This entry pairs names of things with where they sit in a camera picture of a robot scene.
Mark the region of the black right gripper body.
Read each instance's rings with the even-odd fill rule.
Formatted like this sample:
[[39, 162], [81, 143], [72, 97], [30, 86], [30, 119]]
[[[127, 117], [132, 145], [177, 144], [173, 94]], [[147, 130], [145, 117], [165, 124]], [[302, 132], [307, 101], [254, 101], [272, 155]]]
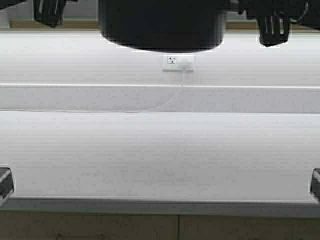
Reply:
[[237, 11], [256, 20], [259, 42], [265, 47], [286, 43], [291, 25], [320, 29], [318, 0], [240, 0]]

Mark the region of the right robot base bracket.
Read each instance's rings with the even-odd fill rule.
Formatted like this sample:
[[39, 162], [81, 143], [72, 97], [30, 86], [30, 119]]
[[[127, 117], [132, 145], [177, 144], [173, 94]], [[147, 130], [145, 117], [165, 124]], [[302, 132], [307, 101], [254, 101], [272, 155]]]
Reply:
[[310, 194], [319, 203], [320, 202], [320, 169], [319, 168], [315, 168], [312, 172], [309, 191], [310, 191]]

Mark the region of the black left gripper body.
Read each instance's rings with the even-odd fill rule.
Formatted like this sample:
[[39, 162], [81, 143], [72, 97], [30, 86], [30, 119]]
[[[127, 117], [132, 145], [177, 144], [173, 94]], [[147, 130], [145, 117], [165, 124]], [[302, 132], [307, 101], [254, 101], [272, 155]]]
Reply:
[[[1, 0], [0, 1], [0, 27], [10, 28], [10, 18], [7, 9], [27, 3], [27, 0]], [[63, 23], [64, 9], [68, 0], [33, 0], [33, 19], [42, 25], [56, 28]]]

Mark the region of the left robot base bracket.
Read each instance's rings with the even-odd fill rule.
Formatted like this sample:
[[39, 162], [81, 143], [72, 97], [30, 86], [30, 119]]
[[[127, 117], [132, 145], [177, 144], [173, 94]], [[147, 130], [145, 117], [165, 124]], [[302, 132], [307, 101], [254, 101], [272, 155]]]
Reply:
[[15, 185], [13, 173], [9, 167], [0, 168], [0, 206], [14, 193]]

